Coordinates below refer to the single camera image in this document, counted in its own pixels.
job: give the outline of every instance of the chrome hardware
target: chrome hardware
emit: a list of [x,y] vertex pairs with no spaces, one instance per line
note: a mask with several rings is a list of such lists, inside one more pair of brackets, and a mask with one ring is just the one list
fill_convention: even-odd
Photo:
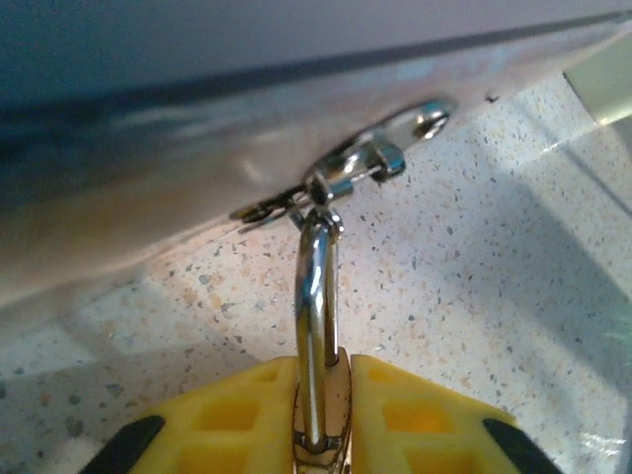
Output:
[[334,209],[314,207],[301,230],[295,283],[299,384],[294,405],[298,473],[341,472],[351,432],[351,371],[338,348],[338,242],[343,222]]
[[241,220],[240,233],[250,232],[286,215],[296,215],[310,205],[327,206],[349,196],[354,184],[367,176],[378,183],[406,169],[404,150],[419,140],[441,132],[455,105],[448,100],[423,103],[360,133],[318,161],[303,183],[270,199],[239,209],[233,220]]

